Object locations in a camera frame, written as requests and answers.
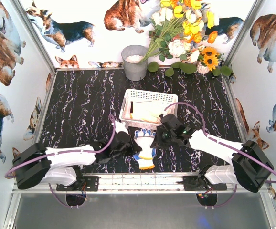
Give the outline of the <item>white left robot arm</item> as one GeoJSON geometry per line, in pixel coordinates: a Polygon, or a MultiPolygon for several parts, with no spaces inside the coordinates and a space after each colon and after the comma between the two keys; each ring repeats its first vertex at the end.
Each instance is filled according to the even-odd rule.
{"type": "Polygon", "coordinates": [[[18,154],[12,163],[20,190],[40,183],[77,187],[83,183],[79,165],[104,164],[115,157],[132,156],[141,151],[142,147],[131,134],[119,131],[111,142],[101,140],[75,148],[50,148],[36,143],[18,154]]]}

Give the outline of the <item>cream knit glove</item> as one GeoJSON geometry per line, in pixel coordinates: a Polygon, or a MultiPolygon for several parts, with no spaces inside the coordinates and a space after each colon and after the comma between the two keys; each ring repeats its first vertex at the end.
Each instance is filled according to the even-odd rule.
{"type": "Polygon", "coordinates": [[[159,101],[130,102],[129,117],[134,120],[159,123],[160,115],[172,114],[173,110],[159,101]]]}

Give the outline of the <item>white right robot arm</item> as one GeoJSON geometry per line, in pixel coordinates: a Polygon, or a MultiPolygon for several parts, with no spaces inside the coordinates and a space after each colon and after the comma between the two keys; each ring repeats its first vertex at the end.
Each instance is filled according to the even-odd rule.
{"type": "Polygon", "coordinates": [[[227,162],[225,166],[205,166],[190,182],[191,185],[208,188],[217,184],[236,184],[257,193],[274,170],[261,147],[254,141],[232,142],[207,135],[201,129],[185,126],[173,114],[161,114],[160,121],[152,148],[164,149],[179,145],[203,151],[227,162]]]}

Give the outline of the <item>blue dotted white glove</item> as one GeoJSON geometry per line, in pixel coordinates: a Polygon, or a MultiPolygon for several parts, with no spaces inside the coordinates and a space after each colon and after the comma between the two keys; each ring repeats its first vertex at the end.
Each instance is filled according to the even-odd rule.
{"type": "Polygon", "coordinates": [[[154,140],[156,133],[150,129],[142,128],[135,131],[134,140],[142,148],[142,151],[138,153],[139,159],[152,160],[156,154],[156,149],[151,148],[150,145],[154,140]]]}

